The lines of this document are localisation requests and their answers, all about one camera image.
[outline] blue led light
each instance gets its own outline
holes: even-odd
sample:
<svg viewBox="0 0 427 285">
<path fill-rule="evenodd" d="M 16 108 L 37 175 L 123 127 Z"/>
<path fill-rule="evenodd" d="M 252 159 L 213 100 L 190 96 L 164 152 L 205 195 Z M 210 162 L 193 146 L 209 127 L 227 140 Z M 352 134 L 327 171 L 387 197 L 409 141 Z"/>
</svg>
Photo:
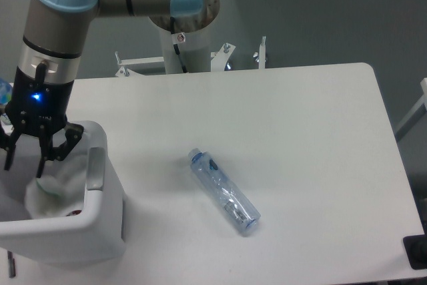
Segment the blue led light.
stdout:
<svg viewBox="0 0 427 285">
<path fill-rule="evenodd" d="M 35 94 L 31 95 L 31 98 L 34 98 L 35 100 L 40 101 L 41 95 L 39 93 L 35 93 Z"/>
</svg>

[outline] black cable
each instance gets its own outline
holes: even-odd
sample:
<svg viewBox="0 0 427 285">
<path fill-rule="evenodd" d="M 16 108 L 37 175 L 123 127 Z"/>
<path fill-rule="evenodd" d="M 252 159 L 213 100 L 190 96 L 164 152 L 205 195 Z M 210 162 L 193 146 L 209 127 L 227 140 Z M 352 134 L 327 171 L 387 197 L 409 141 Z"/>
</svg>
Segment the black cable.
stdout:
<svg viewBox="0 0 427 285">
<path fill-rule="evenodd" d="M 171 35 L 175 34 L 175 18 L 171 17 Z M 182 60 L 181 52 L 179 51 L 179 47 L 177 43 L 173 44 L 173 49 L 175 50 L 175 53 L 178 56 L 179 63 L 181 64 L 182 72 L 188 73 L 187 67 L 185 66 L 185 63 Z"/>
</svg>

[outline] metal stand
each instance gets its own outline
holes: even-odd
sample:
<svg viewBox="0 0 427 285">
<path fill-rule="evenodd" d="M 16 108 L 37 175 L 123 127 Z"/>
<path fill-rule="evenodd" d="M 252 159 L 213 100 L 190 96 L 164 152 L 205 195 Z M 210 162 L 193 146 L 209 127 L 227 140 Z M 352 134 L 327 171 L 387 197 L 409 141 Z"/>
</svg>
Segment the metal stand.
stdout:
<svg viewBox="0 0 427 285">
<path fill-rule="evenodd" d="M 421 82 L 422 90 L 424 95 L 415 103 L 410 111 L 403 117 L 403 119 L 397 125 L 394 137 L 399 142 L 414 126 L 418 121 L 427 113 L 427 78 Z"/>
<path fill-rule="evenodd" d="M 231 43 L 225 43 L 218 52 L 211 53 L 211 71 L 224 71 L 235 48 L 235 45 L 232 45 Z M 163 57 L 121 60 L 119 53 L 116 51 L 115 58 L 117 60 L 117 66 L 119 67 L 119 71 L 115 74 L 116 77 L 131 77 L 142 75 L 130 70 L 130 68 L 155 69 L 165 67 L 165 61 Z"/>
</svg>

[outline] plastic water bottle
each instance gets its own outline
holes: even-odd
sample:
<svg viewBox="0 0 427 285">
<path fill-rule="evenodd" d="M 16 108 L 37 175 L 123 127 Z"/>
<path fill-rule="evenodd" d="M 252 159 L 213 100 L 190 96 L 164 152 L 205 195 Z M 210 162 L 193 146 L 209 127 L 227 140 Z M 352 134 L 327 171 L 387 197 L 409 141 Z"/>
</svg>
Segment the plastic water bottle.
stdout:
<svg viewBox="0 0 427 285">
<path fill-rule="evenodd" d="M 260 213 L 239 188 L 226 176 L 209 153 L 192 150 L 188 157 L 191 170 L 205 186 L 206 192 L 225 210 L 238 231 L 248 234 L 257 225 Z"/>
<path fill-rule="evenodd" d="M 12 86 L 0 78 L 0 104 L 5 105 L 12 98 Z"/>
</svg>

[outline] white plastic bin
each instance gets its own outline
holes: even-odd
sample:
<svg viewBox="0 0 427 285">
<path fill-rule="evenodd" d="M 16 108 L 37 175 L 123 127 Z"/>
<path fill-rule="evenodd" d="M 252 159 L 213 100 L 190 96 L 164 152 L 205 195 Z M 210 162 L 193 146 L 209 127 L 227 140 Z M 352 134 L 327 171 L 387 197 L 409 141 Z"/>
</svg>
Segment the white plastic bin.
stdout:
<svg viewBox="0 0 427 285">
<path fill-rule="evenodd" d="M 108 158 L 107 137 L 92 121 L 79 122 L 82 140 L 69 157 L 87 155 L 83 210 L 76 216 L 32 220 L 24 207 L 25 189 L 37 170 L 38 139 L 26 135 L 17 143 L 10 172 L 0 170 L 0 247 L 40 262 L 82 262 L 114 258 L 125 252 L 122 219 L 125 194 Z M 54 145 L 64 132 L 54 136 Z M 4 164 L 5 156 L 0 156 Z M 63 166 L 53 162 L 45 174 Z"/>
</svg>

